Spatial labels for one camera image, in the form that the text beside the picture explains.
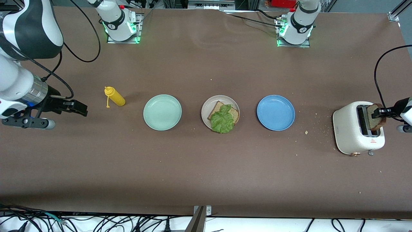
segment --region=plate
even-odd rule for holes
[[[153,130],[169,130],[182,116],[182,106],[170,95],[157,95],[150,99],[143,110],[146,124]]]
[[[235,108],[239,112],[239,117],[240,117],[239,106],[232,98],[228,96],[224,96],[224,95],[213,96],[205,101],[205,103],[202,106],[202,111],[201,111],[202,120],[205,123],[205,125],[209,127],[210,129],[212,129],[212,123],[210,122],[208,117],[212,113],[218,101],[222,102],[225,105],[231,104],[232,107]]]
[[[257,118],[269,130],[286,130],[295,120],[295,109],[286,98],[269,95],[257,105]]]

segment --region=bottle cap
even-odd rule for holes
[[[115,89],[113,87],[104,87],[104,94],[106,96],[112,96],[113,94],[115,94]]]

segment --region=white floor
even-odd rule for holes
[[[87,219],[89,217],[75,217],[77,219]],[[116,217],[113,221],[118,222],[124,217]],[[8,217],[1,217],[0,223]],[[191,217],[181,217],[174,218],[170,220],[170,227],[172,230],[184,230],[189,224]],[[42,231],[48,231],[45,223],[41,222],[39,219],[34,219]],[[75,221],[71,220],[76,226],[78,232],[92,232],[97,231],[96,225],[102,221],[102,218],[91,218],[85,221]],[[120,226],[112,228],[110,232],[127,232],[136,225],[138,218],[132,221],[127,221],[121,223],[124,229]],[[293,218],[207,218],[205,225],[205,232],[216,232],[222,230],[222,232],[304,232],[311,219],[293,219]],[[340,220],[346,232],[359,232],[362,224],[362,220],[352,220],[352,219],[341,219]],[[147,226],[152,225],[156,221],[153,220],[148,222],[142,229],[144,231]],[[0,231],[7,232],[10,230],[17,230],[24,223],[18,218],[12,218],[7,220],[5,223],[0,225]],[[59,232],[61,229],[54,223],[54,232]],[[106,224],[101,232],[106,232],[107,229],[111,228],[114,223]],[[74,230],[73,226],[68,223],[68,227]],[[335,226],[341,230],[339,224],[335,222]],[[165,227],[165,222],[158,226],[155,232],[162,232]],[[154,226],[148,228],[145,232],[151,232]],[[399,220],[366,220],[363,232],[408,232],[412,230],[412,221],[399,221]],[[70,229],[64,227],[64,231],[68,232]],[[336,230],[331,225],[330,219],[316,219],[312,226],[310,227],[310,232],[336,232]],[[27,224],[25,232],[38,232],[38,230],[31,225]]]

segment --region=light green plate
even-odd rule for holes
[[[150,99],[143,110],[143,118],[153,130],[168,130],[179,122],[181,116],[182,106],[179,101],[166,94]]]

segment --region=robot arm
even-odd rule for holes
[[[402,118],[405,125],[399,125],[397,130],[402,133],[412,133],[412,97],[399,100],[395,103],[393,107],[387,108],[377,108],[373,114],[372,118]]]
[[[57,90],[19,63],[27,57],[53,58],[62,46],[63,36],[50,0],[25,0],[21,11],[0,18],[0,119],[3,124],[52,129],[54,121],[40,118],[42,112],[87,115],[86,105],[56,98],[61,96]],[[38,110],[35,117],[31,115],[33,109]]]
[[[286,23],[279,35],[290,44],[302,44],[310,36],[313,22],[320,11],[320,0],[300,0],[296,11],[283,17]]]
[[[50,0],[25,0],[25,7],[0,18],[0,54],[13,60],[26,60],[4,39],[32,59],[57,56],[63,35],[54,17]]]
[[[115,41],[125,41],[136,34],[136,13],[119,7],[116,0],[87,0],[96,8],[107,34]]]

